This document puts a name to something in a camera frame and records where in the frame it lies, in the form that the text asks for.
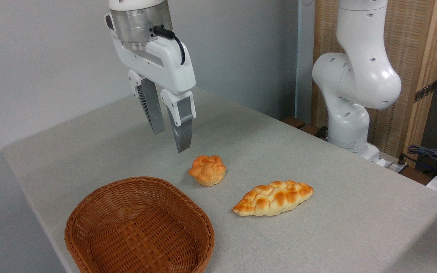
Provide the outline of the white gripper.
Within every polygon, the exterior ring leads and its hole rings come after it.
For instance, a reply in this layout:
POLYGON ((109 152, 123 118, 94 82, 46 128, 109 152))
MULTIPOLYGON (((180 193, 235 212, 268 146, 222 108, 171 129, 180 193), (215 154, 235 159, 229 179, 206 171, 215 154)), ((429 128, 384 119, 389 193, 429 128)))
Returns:
POLYGON ((170 15, 109 13, 106 23, 118 57, 131 69, 128 71, 131 89, 153 133, 165 131, 157 83, 167 89, 163 89, 160 96, 167 106, 177 151, 188 149, 192 141, 192 120, 196 118, 193 94, 188 91, 196 84, 189 52, 185 45, 180 48, 175 40, 159 37, 153 31, 155 26, 171 30, 170 15))

